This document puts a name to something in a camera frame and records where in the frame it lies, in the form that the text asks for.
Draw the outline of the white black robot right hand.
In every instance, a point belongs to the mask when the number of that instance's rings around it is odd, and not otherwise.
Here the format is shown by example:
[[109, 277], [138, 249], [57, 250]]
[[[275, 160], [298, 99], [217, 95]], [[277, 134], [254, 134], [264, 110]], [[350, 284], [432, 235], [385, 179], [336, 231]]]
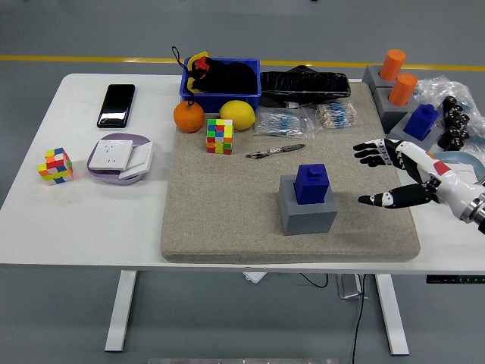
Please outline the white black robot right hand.
[[400, 209], [434, 201], [450, 207], [457, 219], [474, 222], [479, 231], [484, 231], [483, 185], [463, 181], [446, 163], [412, 142], [383, 138], [357, 144], [353, 150], [363, 165], [392, 165], [415, 181], [384, 193], [360, 196], [360, 203]]

